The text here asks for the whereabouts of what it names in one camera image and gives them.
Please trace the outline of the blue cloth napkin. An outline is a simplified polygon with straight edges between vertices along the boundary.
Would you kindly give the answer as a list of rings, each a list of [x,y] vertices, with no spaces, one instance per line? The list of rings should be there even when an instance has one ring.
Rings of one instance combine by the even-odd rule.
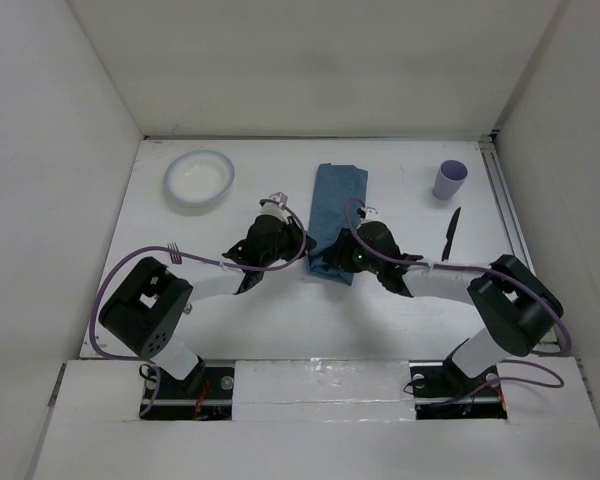
[[[351,286],[354,274],[327,267],[325,251],[348,227],[345,209],[352,197],[366,199],[368,172],[354,165],[320,164],[316,173],[308,235],[316,242],[307,258],[312,276]]]

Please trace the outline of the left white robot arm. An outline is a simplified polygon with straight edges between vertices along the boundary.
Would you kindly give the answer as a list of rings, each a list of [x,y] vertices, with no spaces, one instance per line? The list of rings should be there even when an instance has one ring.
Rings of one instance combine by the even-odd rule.
[[[219,260],[195,260],[184,278],[148,255],[140,259],[100,308],[97,320],[134,356],[168,374],[181,396],[202,387],[204,361],[175,336],[186,307],[216,296],[239,295],[255,287],[276,262],[294,263],[316,247],[297,217],[265,202],[247,231]]]

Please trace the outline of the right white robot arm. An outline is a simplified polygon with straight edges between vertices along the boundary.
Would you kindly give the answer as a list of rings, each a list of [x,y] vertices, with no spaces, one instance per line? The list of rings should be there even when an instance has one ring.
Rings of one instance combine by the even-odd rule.
[[[323,258],[332,269],[373,274],[391,293],[450,300],[477,310],[482,329],[446,357],[440,373],[456,394],[474,387],[497,363],[532,353],[563,315],[560,302],[517,257],[504,254],[487,267],[432,262],[403,253],[380,221],[342,229]]]

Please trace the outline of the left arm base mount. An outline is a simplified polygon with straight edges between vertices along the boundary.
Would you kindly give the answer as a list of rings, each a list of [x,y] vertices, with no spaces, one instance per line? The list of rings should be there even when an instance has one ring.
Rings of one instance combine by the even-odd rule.
[[[166,371],[157,373],[142,364],[144,382],[139,418],[147,421],[229,421],[232,419],[235,361],[219,360],[198,365],[184,380]]]

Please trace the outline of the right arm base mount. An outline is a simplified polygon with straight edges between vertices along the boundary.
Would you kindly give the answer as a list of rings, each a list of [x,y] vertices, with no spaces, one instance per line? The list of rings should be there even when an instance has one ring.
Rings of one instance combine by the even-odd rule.
[[[508,418],[495,365],[469,378],[449,360],[415,360],[409,375],[403,392],[413,398],[417,420]]]

